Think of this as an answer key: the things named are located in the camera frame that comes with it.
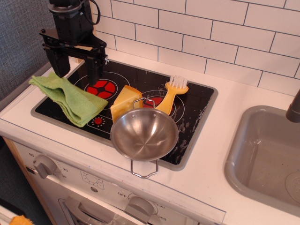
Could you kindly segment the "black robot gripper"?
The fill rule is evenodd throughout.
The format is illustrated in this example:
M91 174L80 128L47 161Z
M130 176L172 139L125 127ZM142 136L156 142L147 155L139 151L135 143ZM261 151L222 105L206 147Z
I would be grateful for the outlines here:
M99 52L100 59L87 57L85 66L90 86L97 83L103 73L103 63L108 62L105 53L106 42L93 35L93 25L100 22L101 12L97 5L97 21L92 21L90 0L51 0L48 5L52 13L55 28L42 29L39 33L50 41L53 48L44 47L49 62L54 72L59 77L64 77L70 71L69 59L60 48L89 46Z

